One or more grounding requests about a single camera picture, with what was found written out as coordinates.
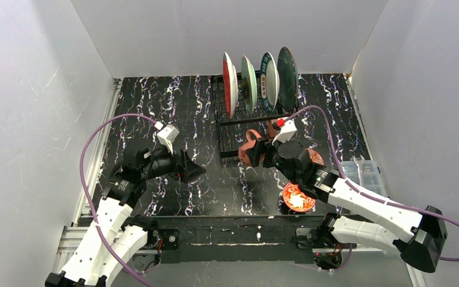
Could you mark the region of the large brown mug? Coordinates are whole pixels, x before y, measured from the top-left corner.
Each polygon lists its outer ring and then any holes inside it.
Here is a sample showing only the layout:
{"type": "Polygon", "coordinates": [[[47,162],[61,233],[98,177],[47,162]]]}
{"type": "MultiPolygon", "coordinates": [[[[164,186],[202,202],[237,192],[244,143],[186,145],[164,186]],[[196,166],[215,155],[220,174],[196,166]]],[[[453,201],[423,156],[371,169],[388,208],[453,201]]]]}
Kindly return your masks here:
{"type": "Polygon", "coordinates": [[[262,138],[258,131],[249,129],[246,131],[246,142],[238,149],[238,159],[245,165],[251,166],[248,150],[255,146],[258,139],[262,138]]]}

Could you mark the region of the black wire dish rack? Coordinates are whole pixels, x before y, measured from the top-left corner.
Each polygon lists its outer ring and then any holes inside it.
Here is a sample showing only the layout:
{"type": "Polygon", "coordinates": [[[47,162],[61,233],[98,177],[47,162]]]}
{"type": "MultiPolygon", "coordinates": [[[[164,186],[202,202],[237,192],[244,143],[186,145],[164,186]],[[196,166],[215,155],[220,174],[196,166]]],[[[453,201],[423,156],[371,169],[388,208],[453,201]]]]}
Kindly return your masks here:
{"type": "Polygon", "coordinates": [[[238,102],[233,116],[228,115],[225,95],[224,79],[222,75],[210,77],[210,95],[214,107],[216,128],[219,136],[219,156],[222,161],[236,160],[238,149],[245,140],[245,131],[248,129],[265,130],[265,122],[280,117],[292,115],[287,113],[278,102],[272,113],[267,113],[258,97],[254,111],[246,111],[241,91],[241,74],[237,74],[238,102]]]}

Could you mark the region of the green rim lettered plate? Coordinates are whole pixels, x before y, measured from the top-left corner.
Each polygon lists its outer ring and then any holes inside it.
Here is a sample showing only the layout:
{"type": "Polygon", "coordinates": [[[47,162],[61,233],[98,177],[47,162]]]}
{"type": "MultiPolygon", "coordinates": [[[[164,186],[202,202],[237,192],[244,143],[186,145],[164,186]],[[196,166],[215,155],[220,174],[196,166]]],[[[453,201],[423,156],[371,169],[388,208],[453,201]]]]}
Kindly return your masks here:
{"type": "Polygon", "coordinates": [[[276,61],[271,53],[266,52],[260,65],[260,91],[264,110],[272,114],[279,99],[279,74],[276,61]]]}

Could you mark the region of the light green flower plate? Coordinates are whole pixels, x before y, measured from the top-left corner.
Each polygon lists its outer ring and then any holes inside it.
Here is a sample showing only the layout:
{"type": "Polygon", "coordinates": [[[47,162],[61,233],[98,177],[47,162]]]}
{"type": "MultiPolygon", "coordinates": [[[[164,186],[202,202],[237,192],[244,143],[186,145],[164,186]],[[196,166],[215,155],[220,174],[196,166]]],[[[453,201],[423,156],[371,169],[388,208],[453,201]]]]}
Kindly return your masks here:
{"type": "Polygon", "coordinates": [[[257,82],[255,69],[247,56],[241,58],[241,87],[244,107],[248,116],[252,116],[257,102],[257,82]]]}

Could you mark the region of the red teal floral plate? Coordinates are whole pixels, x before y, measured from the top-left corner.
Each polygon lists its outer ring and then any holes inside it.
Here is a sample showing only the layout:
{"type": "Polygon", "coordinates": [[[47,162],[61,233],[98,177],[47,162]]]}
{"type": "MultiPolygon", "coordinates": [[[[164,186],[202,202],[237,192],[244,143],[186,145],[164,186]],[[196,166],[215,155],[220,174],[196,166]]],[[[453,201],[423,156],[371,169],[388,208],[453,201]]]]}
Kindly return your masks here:
{"type": "Polygon", "coordinates": [[[225,106],[228,118],[232,119],[238,102],[238,82],[235,66],[227,52],[224,52],[222,67],[225,106]]]}

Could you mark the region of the dark blue glazed plate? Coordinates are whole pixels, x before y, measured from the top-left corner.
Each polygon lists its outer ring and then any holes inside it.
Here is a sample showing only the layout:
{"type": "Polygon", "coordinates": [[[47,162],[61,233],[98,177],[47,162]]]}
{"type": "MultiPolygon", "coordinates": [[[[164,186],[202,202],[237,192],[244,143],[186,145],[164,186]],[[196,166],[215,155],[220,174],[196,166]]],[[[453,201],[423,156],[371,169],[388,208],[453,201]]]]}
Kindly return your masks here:
{"type": "Polygon", "coordinates": [[[277,61],[279,74],[279,100],[282,108],[290,113],[295,110],[298,93],[298,71],[292,52],[282,47],[277,61]]]}

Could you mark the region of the small brown cup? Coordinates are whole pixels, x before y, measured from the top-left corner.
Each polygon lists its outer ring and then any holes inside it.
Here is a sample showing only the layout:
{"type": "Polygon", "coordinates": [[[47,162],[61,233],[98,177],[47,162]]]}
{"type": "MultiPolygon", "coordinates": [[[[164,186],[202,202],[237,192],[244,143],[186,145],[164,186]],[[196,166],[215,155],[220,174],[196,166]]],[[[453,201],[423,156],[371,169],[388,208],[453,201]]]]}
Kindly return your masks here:
{"type": "Polygon", "coordinates": [[[277,126],[277,121],[278,119],[272,119],[265,122],[267,137],[270,139],[276,137],[280,131],[280,128],[277,126]]]}

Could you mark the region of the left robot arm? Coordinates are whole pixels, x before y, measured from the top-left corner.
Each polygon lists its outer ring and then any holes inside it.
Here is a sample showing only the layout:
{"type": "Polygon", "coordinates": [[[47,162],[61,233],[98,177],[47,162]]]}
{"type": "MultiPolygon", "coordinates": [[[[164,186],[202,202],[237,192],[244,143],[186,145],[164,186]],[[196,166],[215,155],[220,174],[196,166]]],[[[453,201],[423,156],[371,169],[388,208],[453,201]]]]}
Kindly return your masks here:
{"type": "Polygon", "coordinates": [[[112,170],[93,221],[69,261],[50,273],[46,286],[111,286],[118,273],[142,247],[158,248],[158,222],[148,216],[131,217],[148,180],[164,175],[190,183],[206,169],[184,149],[170,152],[165,145],[125,155],[112,170]]]}

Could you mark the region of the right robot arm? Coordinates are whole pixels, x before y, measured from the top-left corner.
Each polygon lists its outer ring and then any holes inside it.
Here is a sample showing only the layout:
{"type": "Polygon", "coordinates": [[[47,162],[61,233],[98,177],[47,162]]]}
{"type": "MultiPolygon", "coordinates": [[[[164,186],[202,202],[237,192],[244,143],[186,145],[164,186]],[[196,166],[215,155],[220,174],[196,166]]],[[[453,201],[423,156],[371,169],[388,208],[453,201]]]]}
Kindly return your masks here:
{"type": "Polygon", "coordinates": [[[258,139],[245,151],[251,166],[275,167],[307,197],[352,210],[361,220],[328,213],[302,242],[355,243],[398,255],[417,270],[433,273],[447,239],[441,211],[433,206],[408,210],[315,163],[299,142],[272,144],[258,139]]]}

